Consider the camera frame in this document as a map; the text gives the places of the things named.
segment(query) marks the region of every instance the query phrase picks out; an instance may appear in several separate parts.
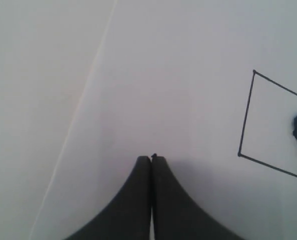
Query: black marker outline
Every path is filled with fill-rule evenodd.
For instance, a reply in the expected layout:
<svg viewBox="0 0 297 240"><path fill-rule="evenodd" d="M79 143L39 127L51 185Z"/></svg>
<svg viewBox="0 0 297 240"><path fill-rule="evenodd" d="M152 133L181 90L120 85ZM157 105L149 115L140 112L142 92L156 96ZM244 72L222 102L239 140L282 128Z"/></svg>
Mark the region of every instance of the black marker outline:
<svg viewBox="0 0 297 240"><path fill-rule="evenodd" d="M246 105L246 110L245 110L245 116L244 116L244 122L243 122L243 127L242 127L242 134L241 134L241 137L240 137L240 143L239 143L239 147L238 147L238 153L237 153L237 156L241 157L241 158L245 158L245 159L248 159L254 163L257 163L257 164L261 164L263 166L266 166L268 168L271 168L271 169L274 169L276 171L279 171L281 173L284 173L284 174L288 174L290 176L293 176L295 178L297 178L297 174L295 173L292 173L290 171L286 171L282 168L279 168L279 167L276 167L276 166L273 166L273 165L270 165L268 163L265 163L263 161L260 161L260 160L257 160L253 157L250 157L250 156L247 156L247 155L244 155L242 153L242 145L243 145L243 140L244 140L244 133L245 133L245 128L246 128L246 124L247 124L247 120L248 120L248 114L249 114L249 108L250 108L250 103L251 103L251 96L252 96L252 91L253 91L253 86L254 86L254 80L255 80L255 75L258 75L260 76L261 78L269 81L270 83L284 89L285 91L288 91L289 93L297 96L297 93L288 89L287 87L277 83L276 81L273 81L272 79L268 78L267 76L264 76L263 74L259 73L258 71L256 70L253 70L253 77L252 77L252 82L251 82L251 85L250 85L250 89L249 89L249 94L248 94L248 99L247 99L247 105Z"/></svg>

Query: thin line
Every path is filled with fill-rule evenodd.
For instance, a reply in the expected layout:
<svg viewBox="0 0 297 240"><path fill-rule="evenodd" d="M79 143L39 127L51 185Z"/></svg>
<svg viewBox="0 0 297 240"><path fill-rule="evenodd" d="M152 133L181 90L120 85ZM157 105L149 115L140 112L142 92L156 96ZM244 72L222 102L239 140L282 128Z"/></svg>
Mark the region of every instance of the thin line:
<svg viewBox="0 0 297 240"><path fill-rule="evenodd" d="M240 136L240 143L239 143L238 154L237 154L238 156L240 156L241 152L242 152L242 144L243 144L243 139L244 139L245 126L247 124L247 119L248 119L248 114L249 114L249 107L250 107L250 102L251 102L251 96L252 96L252 90L253 90L253 85L254 85L255 74L256 74L256 71L253 70L253 77L252 77L252 82L251 82L250 88L249 88L249 94L248 94L248 99L247 99L244 123L243 123L243 128L242 128L242 135Z"/></svg>
<svg viewBox="0 0 297 240"><path fill-rule="evenodd" d="M266 167L269 167L269 168L271 168L271 169L274 169L274 170L280 171L281 173L288 174L288 175L291 175L291 176L293 176L293 177L297 178L297 175L296 175L296 174L294 174L294 173L292 173L292 172L290 172L290 171L285 171L285 170L283 170L283 169L281 169L281 168L278 168L278 167L276 167L276 166L273 166L273 165L267 164L267 163L265 163L265 162L262 162L262 161L256 160L255 158L252 158L252 157L246 156L246 155L244 155L244 154L240 154L240 155L239 155L239 157L242 157L242 158L245 158L245 159L251 160L252 162L255 162L255 163L258 163L258 164L264 165L264 166L266 166Z"/></svg>
<svg viewBox="0 0 297 240"><path fill-rule="evenodd" d="M288 89L287 87L285 87L285 86L283 86L283 85L277 83L276 81L273 81L272 79L269 79L267 76L264 76L263 74L261 74L261 73L255 71L255 70L254 70L253 72L256 73L257 75L259 75L260 77L266 79L267 81L271 82L272 84L275 84L275 85L279 86L280 88L282 88L282 89L284 89L284 90L290 92L291 94L294 94L294 95L297 96L297 93L296 93L295 91L292 91L292 90Z"/></svg>
<svg viewBox="0 0 297 240"><path fill-rule="evenodd" d="M61 162L61 159L62 159L62 156L63 156L63 153L64 153L64 149L66 148L66 145L67 145L67 143L68 143L68 139L69 139L70 133L71 133L72 128L73 128L73 123L74 123L75 116L76 116L76 114L77 114L77 112L78 112L78 109L80 108L80 106L81 106L81 104L82 104L82 99L83 99L84 93L85 93L85 91L86 91L87 85L89 84L89 82L91 81L91 78L92 78L92 76L93 76L93 71L94 71L94 69L96 69L96 65L97 65L97 63L98 63L98 56L99 56L99 53L101 52L101 49L103 48L104 41L105 41L106 36L107 36L107 34L108 34L108 30L109 30L110 23L111 23L111 20L112 20L112 17L113 17L113 13L114 13L114 10L115 10L115 8L116 8L116 5L117 5L117 2L118 2L118 1L119 1L119 0L115 0L114 3L113 3L112 10L111 10L111 12L110 12L110 14L109 14L108 21L107 21L107 23L106 23L106 26L105 26L105 29L104 29L104 32L103 32L101 41L100 41L100 43L99 43L99 46L98 46L97 52L96 52L96 54L95 54L94 60L93 60L93 62L92 62L92 64L91 64L90 72L89 72L89 74L87 75L87 79L86 79L86 83L85 83L85 85L84 85L83 92L82 92L82 94L81 94L81 96L80 96L80 98L79 98L79 100L78 100L77 108L76 108L75 111L74 111L72 120L71 120L71 122L70 122L68 131L67 131L67 135L66 135L66 137L65 137L63 146L62 146L62 148L61 148L60 154L59 154L58 159L57 159L57 161L56 161L56 164L55 164L55 167L54 167L54 170L53 170L53 173L52 173L52 177L50 178L50 181L49 181L49 184L48 184L48 186L47 186L47 189L46 189L45 195L44 195L44 197L43 197L42 203L41 203L41 205L40 205L40 207L39 207L39 209L38 209L36 218L35 218L34 223L33 223L33 225L32 225L30 234L29 234L29 236L28 236L28 240L32 240L33 233L34 233L34 229L35 229L35 227L36 227L37 221L38 221L39 216L40 216L40 214L41 214L41 212L42 212L42 209L43 209L43 207L44 207L44 204L45 204L47 195L48 195L48 193L49 193L49 191L50 191L50 189L51 189L51 186L53 185L53 182L54 182L54 180L55 180L55 175L56 175L56 173L57 173L57 171L58 171L58 167L59 167L59 165L60 165L60 162Z"/></svg>

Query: black line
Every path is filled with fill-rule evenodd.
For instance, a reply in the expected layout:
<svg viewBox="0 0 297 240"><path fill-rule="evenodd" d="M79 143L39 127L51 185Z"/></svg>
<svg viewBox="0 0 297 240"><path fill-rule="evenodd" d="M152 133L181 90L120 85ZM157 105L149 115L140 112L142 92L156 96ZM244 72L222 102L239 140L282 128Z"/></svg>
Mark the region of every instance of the black line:
<svg viewBox="0 0 297 240"><path fill-rule="evenodd" d="M291 94L294 94L294 95L297 96L297 93L296 93L295 91L292 91L292 90L288 89L287 87L285 87L285 86L283 86L283 85L277 83L276 81L273 81L273 80L269 79L267 76L264 76L263 74L257 72L256 70L253 70L253 73L259 75L260 77L266 79L267 81L271 82L272 84L275 84L275 85L279 86L280 88L282 88L282 89L284 89L284 90L290 92Z"/></svg>
<svg viewBox="0 0 297 240"><path fill-rule="evenodd" d="M239 154L239 157L242 157L242 158L245 158L245 159L251 160L252 162L255 162L255 163L258 163L258 164L264 165L264 166L266 166L266 167L269 167L269 168L271 168L271 169L274 169L274 170L280 171L280 172L282 172L282 173L284 173L284 174L288 174L288 175L291 175L291 176L293 176L293 177L297 178L297 175L296 175L296 174L294 174L294 173L292 173L292 172L290 172L290 171L285 171L285 170L283 170L283 169L281 169L281 168L278 168L278 167L276 167L276 166L272 166L272 165L270 165L270 164L267 164L267 163L265 163L265 162L262 162L262 161L256 160L255 158L252 158L252 157L246 156L246 155L244 155L244 154Z"/></svg>
<svg viewBox="0 0 297 240"><path fill-rule="evenodd" d="M245 126L247 124L247 119L248 119L248 114L249 114L249 107L250 107L250 102L251 102L251 95L252 95L252 90L253 90L253 85L254 85L255 74L256 74L256 71L253 70L253 77L252 77L252 82L251 82L250 88L249 88L249 94L248 94L248 99L247 99L244 123L243 123L243 128L242 128L242 135L240 136L239 148L238 148L238 153L237 153L238 156L241 155L241 151L242 151L242 144L243 144L243 139L244 139Z"/></svg>

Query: white surface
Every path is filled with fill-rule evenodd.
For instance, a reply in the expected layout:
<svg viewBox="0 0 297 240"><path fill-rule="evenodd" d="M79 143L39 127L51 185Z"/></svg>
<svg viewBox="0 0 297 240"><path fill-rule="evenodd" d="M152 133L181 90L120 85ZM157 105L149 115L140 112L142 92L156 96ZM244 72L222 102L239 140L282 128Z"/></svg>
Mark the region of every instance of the white surface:
<svg viewBox="0 0 297 240"><path fill-rule="evenodd" d="M29 237L112 4L0 0L0 240Z"/></svg>
<svg viewBox="0 0 297 240"><path fill-rule="evenodd" d="M296 95L255 75L241 153L297 175L296 115Z"/></svg>
<svg viewBox="0 0 297 240"><path fill-rule="evenodd" d="M156 152L240 236L297 240L297 179L237 157L252 69L297 91L297 1L119 1L33 239L80 228Z"/></svg>

